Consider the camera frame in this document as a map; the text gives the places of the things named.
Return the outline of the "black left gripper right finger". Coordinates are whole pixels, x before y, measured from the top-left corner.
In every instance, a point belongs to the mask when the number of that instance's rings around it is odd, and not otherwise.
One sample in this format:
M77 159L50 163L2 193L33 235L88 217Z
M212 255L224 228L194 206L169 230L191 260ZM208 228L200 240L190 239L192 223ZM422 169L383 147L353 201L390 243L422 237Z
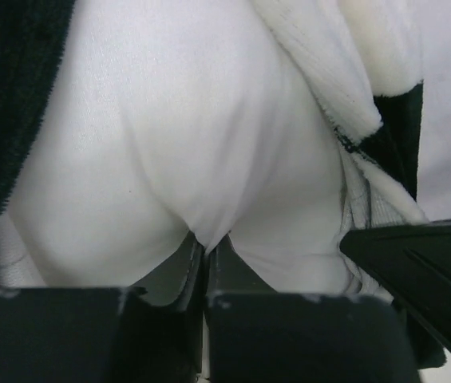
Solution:
M409 342L385 302L359 295L278 293L223 238L208 259L213 382L412 383Z

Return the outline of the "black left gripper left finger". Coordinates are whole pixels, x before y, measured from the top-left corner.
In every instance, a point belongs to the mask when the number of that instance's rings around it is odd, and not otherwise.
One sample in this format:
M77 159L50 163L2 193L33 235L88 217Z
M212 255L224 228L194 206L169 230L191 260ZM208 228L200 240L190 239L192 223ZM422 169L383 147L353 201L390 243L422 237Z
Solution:
M0 382L194 382L202 257L193 235L128 287L0 288Z

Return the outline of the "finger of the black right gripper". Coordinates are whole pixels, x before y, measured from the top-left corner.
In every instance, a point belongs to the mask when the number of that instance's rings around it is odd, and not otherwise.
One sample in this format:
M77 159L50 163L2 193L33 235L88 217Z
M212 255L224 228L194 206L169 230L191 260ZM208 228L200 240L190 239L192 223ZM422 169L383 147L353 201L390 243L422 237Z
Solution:
M339 248L451 353L451 219L353 230Z

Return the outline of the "white pillow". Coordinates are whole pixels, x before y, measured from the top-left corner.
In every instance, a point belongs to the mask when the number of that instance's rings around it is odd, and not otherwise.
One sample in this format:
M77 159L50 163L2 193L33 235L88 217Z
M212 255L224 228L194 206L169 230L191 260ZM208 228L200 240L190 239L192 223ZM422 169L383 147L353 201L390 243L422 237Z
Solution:
M282 291L360 284L338 144L247 1L79 1L0 217L0 285L127 286L188 233Z

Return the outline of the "black white checkered pillowcase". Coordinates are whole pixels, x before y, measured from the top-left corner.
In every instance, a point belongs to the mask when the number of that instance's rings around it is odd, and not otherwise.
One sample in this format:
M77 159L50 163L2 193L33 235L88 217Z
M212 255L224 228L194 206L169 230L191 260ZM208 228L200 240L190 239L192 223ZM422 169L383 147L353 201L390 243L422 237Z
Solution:
M40 132L79 1L0 1L0 217ZM338 144L342 234L424 223L417 205L421 129L451 119L451 25L421 26L437 3L247 1L303 75ZM338 248L359 281L390 293Z

